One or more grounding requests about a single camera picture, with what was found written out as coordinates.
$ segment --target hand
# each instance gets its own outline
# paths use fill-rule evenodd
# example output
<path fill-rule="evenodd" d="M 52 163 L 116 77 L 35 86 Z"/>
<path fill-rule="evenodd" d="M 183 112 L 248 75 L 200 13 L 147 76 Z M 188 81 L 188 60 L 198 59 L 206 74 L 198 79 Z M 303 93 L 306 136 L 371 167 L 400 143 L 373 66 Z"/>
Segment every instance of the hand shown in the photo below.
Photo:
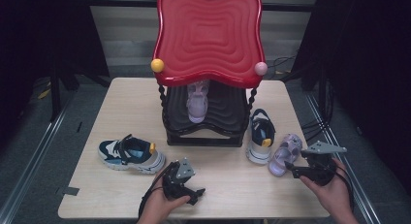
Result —
<path fill-rule="evenodd" d="M 151 195 L 148 197 L 145 203 L 142 216 L 139 219 L 138 224 L 157 224 L 170 215 L 173 209 L 181 207 L 190 200 L 190 196 L 183 196 L 178 199 L 170 201 L 164 195 L 163 192 L 163 178 L 161 177 L 152 189 Z"/>
<path fill-rule="evenodd" d="M 336 172 L 346 177 L 344 164 L 335 158 L 332 160 L 337 166 Z M 348 188 L 340 177 L 334 176 L 325 186 L 316 184 L 306 176 L 301 176 L 300 180 L 317 196 L 321 206 L 337 223 L 358 223 L 351 211 Z"/>

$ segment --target pink ball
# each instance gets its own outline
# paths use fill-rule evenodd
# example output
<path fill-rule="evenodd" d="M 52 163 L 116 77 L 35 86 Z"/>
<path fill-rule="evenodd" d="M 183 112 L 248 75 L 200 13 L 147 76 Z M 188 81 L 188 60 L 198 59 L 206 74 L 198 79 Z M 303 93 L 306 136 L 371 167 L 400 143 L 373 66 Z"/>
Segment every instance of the pink ball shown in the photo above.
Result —
<path fill-rule="evenodd" d="M 255 72 L 259 76 L 265 75 L 268 69 L 269 69 L 269 67 L 267 66 L 267 64 L 265 62 L 259 62 L 254 67 Z"/>

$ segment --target yellow ball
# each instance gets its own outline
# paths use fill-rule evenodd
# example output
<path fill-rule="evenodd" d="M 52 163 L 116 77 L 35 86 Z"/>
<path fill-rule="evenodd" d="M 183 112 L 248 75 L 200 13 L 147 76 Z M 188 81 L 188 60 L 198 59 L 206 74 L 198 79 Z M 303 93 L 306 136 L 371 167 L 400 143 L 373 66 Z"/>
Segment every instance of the yellow ball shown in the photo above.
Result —
<path fill-rule="evenodd" d="M 154 59 L 151 61 L 151 70 L 155 73 L 160 73 L 164 69 L 164 62 L 161 59 Z"/>

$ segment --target sneaker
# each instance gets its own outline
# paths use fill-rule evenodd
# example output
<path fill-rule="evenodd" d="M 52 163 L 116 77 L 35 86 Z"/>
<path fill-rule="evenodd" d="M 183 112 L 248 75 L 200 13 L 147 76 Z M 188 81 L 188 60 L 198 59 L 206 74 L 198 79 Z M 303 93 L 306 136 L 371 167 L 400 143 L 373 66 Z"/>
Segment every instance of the sneaker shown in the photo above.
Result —
<path fill-rule="evenodd" d="M 271 154 L 274 143 L 275 129 L 267 113 L 257 109 L 250 117 L 251 141 L 248 145 L 246 156 L 257 164 L 266 164 Z"/>
<path fill-rule="evenodd" d="M 166 161 L 166 157 L 155 149 L 155 144 L 133 138 L 132 135 L 121 141 L 100 143 L 99 156 L 111 169 L 124 171 L 134 168 L 144 174 L 157 173 Z"/>
<path fill-rule="evenodd" d="M 200 123 L 206 117 L 208 108 L 208 93 L 209 80 L 200 80 L 187 85 L 188 99 L 187 109 L 188 118 L 193 123 Z"/>
<path fill-rule="evenodd" d="M 302 140 L 295 134 L 288 134 L 269 161 L 269 171 L 275 176 L 283 176 L 286 172 L 285 162 L 293 163 L 299 157 Z"/>

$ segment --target wooden table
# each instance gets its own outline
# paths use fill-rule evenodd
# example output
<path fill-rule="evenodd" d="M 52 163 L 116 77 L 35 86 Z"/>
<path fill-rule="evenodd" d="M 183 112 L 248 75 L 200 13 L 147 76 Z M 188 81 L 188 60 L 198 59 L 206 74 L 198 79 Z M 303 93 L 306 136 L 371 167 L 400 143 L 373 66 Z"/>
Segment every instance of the wooden table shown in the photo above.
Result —
<path fill-rule="evenodd" d="M 275 129 L 274 152 L 283 137 L 303 137 L 285 85 L 263 80 L 253 109 L 264 109 Z M 99 159 L 97 150 L 104 140 L 122 139 L 128 134 L 156 143 L 171 161 L 187 157 L 196 171 L 185 184 L 205 188 L 194 205 L 184 205 L 170 218 L 309 218 L 329 214 L 314 194 L 290 172 L 275 177 L 267 166 L 251 163 L 245 156 L 250 132 L 242 147 L 169 146 L 161 119 L 161 101 L 155 79 L 114 79 L 96 118 L 70 187 L 77 196 L 65 195 L 58 214 L 62 218 L 137 218 L 142 196 L 154 179 L 134 170 L 114 171 Z M 213 135 L 211 131 L 196 134 Z M 299 158 L 296 165 L 306 165 Z"/>

